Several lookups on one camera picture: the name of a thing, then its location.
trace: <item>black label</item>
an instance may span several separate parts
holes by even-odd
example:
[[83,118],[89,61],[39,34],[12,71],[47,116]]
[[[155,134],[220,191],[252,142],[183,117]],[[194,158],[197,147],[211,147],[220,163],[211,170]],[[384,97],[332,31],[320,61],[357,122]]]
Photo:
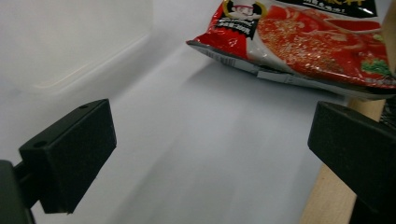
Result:
[[241,20],[223,17],[216,23],[216,27],[231,29],[239,34],[245,35],[253,39],[254,32],[256,31],[257,23],[259,20]]
[[276,0],[355,18],[377,17],[375,0]]

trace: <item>white plastic container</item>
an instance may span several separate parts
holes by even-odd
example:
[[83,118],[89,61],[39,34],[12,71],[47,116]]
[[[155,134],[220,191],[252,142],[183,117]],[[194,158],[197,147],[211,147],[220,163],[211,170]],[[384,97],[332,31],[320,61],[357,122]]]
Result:
[[60,89],[146,35],[150,0],[3,0],[0,72],[23,91]]

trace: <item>white table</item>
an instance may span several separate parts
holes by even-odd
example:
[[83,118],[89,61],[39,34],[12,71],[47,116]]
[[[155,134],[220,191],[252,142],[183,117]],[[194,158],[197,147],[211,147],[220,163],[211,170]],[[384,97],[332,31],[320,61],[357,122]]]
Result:
[[110,99],[118,147],[75,214],[44,215],[37,203],[37,224],[298,222],[321,165],[306,144],[316,103],[345,99],[189,48],[218,6],[154,0],[150,36],[62,91],[30,94],[0,79],[0,158],[14,164],[51,123]]

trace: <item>red food package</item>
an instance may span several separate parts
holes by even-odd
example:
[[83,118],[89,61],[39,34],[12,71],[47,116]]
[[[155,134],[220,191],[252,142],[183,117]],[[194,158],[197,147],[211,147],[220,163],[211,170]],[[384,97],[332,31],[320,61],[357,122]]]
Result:
[[363,98],[396,94],[375,0],[223,0],[187,44],[262,78]]

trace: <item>screw hole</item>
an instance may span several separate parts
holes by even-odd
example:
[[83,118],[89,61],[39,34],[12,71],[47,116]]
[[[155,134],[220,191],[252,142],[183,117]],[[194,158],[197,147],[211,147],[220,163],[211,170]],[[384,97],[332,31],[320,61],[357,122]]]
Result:
[[46,141],[41,141],[41,142],[37,142],[36,144],[34,144],[34,147],[43,147],[47,144]]

